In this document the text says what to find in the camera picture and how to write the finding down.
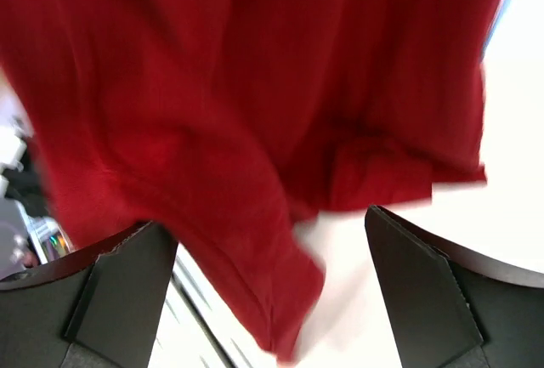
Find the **red fabric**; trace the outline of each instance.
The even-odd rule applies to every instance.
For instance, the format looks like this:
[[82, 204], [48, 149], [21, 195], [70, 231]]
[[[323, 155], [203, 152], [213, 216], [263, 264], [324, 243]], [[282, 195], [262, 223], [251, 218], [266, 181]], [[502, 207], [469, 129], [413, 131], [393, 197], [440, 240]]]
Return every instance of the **red fabric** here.
[[292, 217], [485, 179], [499, 1], [0, 0], [0, 55], [71, 238], [160, 221], [289, 360], [323, 285]]

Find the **red cloth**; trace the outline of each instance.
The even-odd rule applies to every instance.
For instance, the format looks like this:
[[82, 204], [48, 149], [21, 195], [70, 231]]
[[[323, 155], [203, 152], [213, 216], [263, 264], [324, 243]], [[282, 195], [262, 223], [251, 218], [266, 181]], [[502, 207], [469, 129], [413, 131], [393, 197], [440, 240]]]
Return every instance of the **red cloth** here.
[[323, 285], [292, 217], [485, 178], [499, 1], [0, 0], [0, 60], [71, 238], [160, 221], [289, 360]]

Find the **red garment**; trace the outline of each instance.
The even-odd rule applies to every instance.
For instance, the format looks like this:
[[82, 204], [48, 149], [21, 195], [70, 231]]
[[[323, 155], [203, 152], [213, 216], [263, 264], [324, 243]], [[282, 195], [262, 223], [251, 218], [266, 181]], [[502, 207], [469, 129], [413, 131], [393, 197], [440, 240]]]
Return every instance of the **red garment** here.
[[499, 1], [0, 0], [0, 60], [71, 238], [165, 224], [289, 360], [323, 285], [292, 217], [485, 178]]

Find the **red shirt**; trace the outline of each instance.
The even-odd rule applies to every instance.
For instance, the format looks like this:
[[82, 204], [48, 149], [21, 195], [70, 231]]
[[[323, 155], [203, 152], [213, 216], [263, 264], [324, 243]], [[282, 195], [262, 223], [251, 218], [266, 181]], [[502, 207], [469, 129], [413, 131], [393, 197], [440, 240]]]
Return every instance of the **red shirt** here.
[[323, 285], [293, 219], [485, 179], [499, 1], [0, 0], [0, 61], [72, 240], [161, 222], [289, 360]]

